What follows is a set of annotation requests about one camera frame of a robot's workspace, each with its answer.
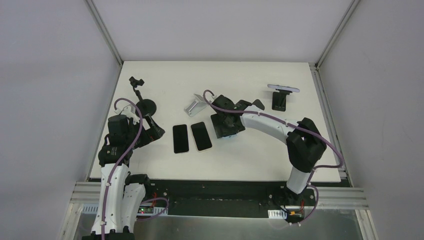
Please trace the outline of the black round-base phone stand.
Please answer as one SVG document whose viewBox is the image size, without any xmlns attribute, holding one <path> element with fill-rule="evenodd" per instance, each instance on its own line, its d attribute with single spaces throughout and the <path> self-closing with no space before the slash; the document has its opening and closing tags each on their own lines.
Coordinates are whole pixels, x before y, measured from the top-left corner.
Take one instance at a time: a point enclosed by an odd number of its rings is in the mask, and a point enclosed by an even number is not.
<svg viewBox="0 0 424 240">
<path fill-rule="evenodd" d="M 153 116 L 157 111 L 156 103 L 151 99 L 143 98 L 141 92 L 137 90 L 137 87 L 142 87 L 145 84 L 145 81 L 143 79 L 136 79 L 131 76 L 129 78 L 129 82 L 132 86 L 135 95 L 138 98 L 138 103 L 136 104 L 136 106 L 140 109 L 142 116 Z"/>
</svg>

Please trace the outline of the cream phone black screen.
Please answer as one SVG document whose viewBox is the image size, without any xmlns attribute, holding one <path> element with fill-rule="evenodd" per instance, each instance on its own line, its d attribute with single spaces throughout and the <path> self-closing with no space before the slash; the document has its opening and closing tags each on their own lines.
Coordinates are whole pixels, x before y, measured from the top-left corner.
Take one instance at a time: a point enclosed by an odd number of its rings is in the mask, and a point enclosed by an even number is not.
<svg viewBox="0 0 424 240">
<path fill-rule="evenodd" d="M 206 128 L 206 124 L 201 121 L 190 126 L 194 138 L 196 149 L 199 152 L 212 148 L 212 142 Z"/>
</svg>

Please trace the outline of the lavender phone black screen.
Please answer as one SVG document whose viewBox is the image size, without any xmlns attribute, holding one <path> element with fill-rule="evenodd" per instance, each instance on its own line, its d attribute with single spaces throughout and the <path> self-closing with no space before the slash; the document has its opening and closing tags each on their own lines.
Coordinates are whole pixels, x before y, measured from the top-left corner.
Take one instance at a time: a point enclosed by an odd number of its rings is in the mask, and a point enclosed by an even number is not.
<svg viewBox="0 0 424 240">
<path fill-rule="evenodd" d="M 174 125 L 173 134 L 173 152 L 175 154 L 187 153 L 189 151 L 188 128 L 186 124 Z"/>
</svg>

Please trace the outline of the white folding phone stand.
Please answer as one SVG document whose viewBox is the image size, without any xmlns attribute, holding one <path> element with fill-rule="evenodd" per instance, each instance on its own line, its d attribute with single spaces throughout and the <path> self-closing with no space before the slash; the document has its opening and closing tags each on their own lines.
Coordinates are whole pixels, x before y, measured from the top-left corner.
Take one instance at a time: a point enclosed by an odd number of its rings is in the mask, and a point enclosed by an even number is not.
<svg viewBox="0 0 424 240">
<path fill-rule="evenodd" d="M 194 94 L 194 100 L 184 108 L 184 112 L 189 117 L 194 117 L 199 112 L 201 112 L 203 109 L 208 107 L 209 104 L 205 100 L 205 98 L 200 94 Z"/>
</svg>

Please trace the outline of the lavender phone seen edge-on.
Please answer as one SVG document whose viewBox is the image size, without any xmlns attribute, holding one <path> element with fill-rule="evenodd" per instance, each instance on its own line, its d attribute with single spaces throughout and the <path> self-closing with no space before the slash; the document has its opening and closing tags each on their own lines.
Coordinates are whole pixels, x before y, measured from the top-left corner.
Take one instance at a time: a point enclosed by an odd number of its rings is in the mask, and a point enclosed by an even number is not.
<svg viewBox="0 0 424 240">
<path fill-rule="evenodd" d="M 296 87 L 290 87 L 290 86 L 284 86 L 284 85 L 278 85 L 278 84 L 267 84 L 267 87 L 270 89 L 274 89 L 277 91 L 286 91 L 291 93 L 299 93 L 300 89 Z"/>
</svg>

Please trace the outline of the light blue phone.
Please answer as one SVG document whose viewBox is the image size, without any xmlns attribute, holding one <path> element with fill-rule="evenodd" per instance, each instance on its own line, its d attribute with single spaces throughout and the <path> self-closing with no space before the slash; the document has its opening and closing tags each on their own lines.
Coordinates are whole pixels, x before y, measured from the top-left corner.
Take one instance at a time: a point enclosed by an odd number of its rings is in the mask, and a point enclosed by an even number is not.
<svg viewBox="0 0 424 240">
<path fill-rule="evenodd" d="M 236 133 L 236 134 L 232 134 L 232 135 L 228 135 L 228 136 L 224 136 L 224 137 L 222 137 L 223 139 L 233 139 L 233 138 L 235 138 L 235 137 L 237 137 L 238 136 L 238 134 Z"/>
</svg>

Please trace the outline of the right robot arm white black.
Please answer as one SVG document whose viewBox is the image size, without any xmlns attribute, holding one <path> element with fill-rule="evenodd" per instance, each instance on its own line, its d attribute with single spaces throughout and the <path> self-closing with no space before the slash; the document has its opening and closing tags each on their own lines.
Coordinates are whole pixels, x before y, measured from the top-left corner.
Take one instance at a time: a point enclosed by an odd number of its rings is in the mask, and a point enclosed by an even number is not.
<svg viewBox="0 0 424 240">
<path fill-rule="evenodd" d="M 231 137 L 250 128 L 286 145 L 292 169 L 285 184 L 284 200 L 290 205 L 302 201 L 313 167 L 327 149 L 315 123 L 306 117 L 301 121 L 280 119 L 265 112 L 259 99 L 234 103 L 219 95 L 209 105 L 216 112 L 211 119 L 217 138 Z"/>
</svg>

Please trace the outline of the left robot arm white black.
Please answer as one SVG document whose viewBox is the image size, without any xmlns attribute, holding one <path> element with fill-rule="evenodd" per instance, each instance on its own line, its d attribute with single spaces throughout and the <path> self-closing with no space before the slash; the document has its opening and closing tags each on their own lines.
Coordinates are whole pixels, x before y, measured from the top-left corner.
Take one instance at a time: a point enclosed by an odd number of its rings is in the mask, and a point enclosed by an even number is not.
<svg viewBox="0 0 424 240">
<path fill-rule="evenodd" d="M 101 185 L 99 205 L 90 234 L 84 240 L 133 240 L 140 204 L 152 198 L 146 174 L 130 173 L 135 149 L 160 139 L 165 131 L 147 114 L 120 113 L 108 119 L 108 133 L 98 153 Z"/>
</svg>

